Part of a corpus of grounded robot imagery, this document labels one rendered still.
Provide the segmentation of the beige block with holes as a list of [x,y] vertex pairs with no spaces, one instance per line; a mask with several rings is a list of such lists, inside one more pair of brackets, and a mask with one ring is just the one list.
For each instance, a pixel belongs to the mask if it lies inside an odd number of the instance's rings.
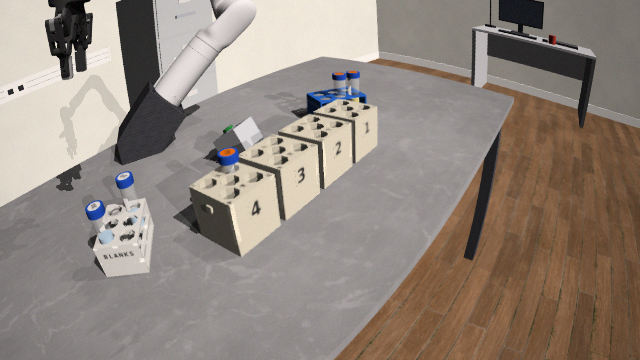
[[318,145],[319,180],[322,189],[326,189],[352,167],[350,122],[308,114],[279,130],[278,135]]
[[201,234],[242,257],[281,224],[275,175],[238,164],[231,174],[216,168],[189,190]]
[[320,193],[316,144],[272,134],[240,153],[238,162],[275,174],[280,219],[285,221]]
[[352,163],[357,163],[377,146],[377,106],[337,99],[317,109],[313,115],[351,122]]

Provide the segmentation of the conical centrifuge tube with pink liquid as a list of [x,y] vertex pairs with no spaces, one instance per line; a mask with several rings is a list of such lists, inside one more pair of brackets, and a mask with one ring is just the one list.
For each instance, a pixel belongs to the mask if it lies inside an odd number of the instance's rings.
[[346,97],[346,73],[332,73],[332,79],[334,83],[334,97]]

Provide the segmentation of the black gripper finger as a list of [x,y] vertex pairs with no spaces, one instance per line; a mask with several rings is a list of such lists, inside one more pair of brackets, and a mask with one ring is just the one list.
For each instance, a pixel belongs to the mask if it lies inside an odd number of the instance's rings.
[[[62,13],[61,13],[62,14]],[[60,60],[60,70],[62,80],[72,79],[73,63],[72,63],[72,44],[76,38],[76,29],[79,23],[79,15],[72,16],[71,30],[68,37],[64,37],[61,14],[53,19],[45,20],[45,28],[52,56],[57,56]],[[55,33],[56,32],[56,33]],[[55,46],[57,43],[57,48]],[[65,43],[67,43],[67,48]]]
[[79,21],[82,33],[76,35],[73,46],[74,50],[77,51],[75,52],[76,72],[84,72],[87,70],[86,49],[92,43],[93,13],[86,13],[86,16],[85,13],[80,14]]

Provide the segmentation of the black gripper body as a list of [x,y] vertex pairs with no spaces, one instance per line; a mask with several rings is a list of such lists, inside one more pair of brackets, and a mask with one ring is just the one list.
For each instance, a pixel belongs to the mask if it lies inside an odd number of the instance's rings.
[[[58,14],[62,13],[61,19],[62,24],[64,25],[64,37],[68,37],[70,35],[72,16],[76,14],[80,15],[83,13],[85,13],[86,15],[84,3],[89,1],[91,0],[48,0],[48,5],[50,7],[56,8],[55,17],[58,16]],[[81,31],[82,30],[79,21],[76,29],[76,35],[81,34]]]

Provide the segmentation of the clear conical tube with tan liquid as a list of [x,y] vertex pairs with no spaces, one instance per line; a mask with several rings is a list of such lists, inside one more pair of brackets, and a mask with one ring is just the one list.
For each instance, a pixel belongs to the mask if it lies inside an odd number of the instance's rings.
[[[360,78],[360,72],[359,71],[347,71],[346,72],[346,77],[347,77],[347,81],[348,81],[348,94],[349,95],[359,95],[359,78]],[[354,102],[359,102],[359,97],[358,98],[352,98],[352,99],[348,99]]]

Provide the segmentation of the blue tube rack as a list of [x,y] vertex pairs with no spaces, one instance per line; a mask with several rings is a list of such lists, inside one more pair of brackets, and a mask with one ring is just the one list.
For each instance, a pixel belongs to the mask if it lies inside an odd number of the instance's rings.
[[[317,110],[317,109],[319,109],[319,108],[321,108],[321,107],[333,102],[334,100],[338,99],[338,97],[334,97],[334,94],[327,93],[327,92],[331,92],[331,91],[334,91],[334,89],[307,93],[307,111],[308,111],[308,114],[312,114],[313,115],[313,112],[315,110]],[[322,95],[322,96],[314,96],[314,94],[324,94],[324,95]],[[351,99],[351,98],[358,98],[358,97],[359,97],[359,103],[366,104],[366,94],[364,94],[364,93],[362,93],[360,91],[359,91],[359,95],[349,95],[348,91],[346,91],[346,97],[342,97],[340,99]],[[331,98],[331,99],[330,100],[320,100],[321,98]]]

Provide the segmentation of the white tube rack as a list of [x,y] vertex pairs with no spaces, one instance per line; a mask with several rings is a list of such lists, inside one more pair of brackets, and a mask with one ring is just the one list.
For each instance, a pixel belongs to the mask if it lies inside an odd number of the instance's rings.
[[[154,224],[146,198],[138,200],[140,208],[130,213],[124,202],[107,205],[105,214],[111,221],[114,240],[102,245],[97,237],[93,248],[107,277],[150,272]],[[141,226],[143,216],[145,223]],[[137,218],[133,225],[132,217]]]

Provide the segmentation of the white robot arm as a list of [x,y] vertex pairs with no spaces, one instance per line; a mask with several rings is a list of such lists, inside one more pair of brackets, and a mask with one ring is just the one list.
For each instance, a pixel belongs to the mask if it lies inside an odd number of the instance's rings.
[[219,53],[230,46],[256,16],[256,6],[250,0],[210,2],[216,21],[195,34],[154,84],[164,99],[178,107]]

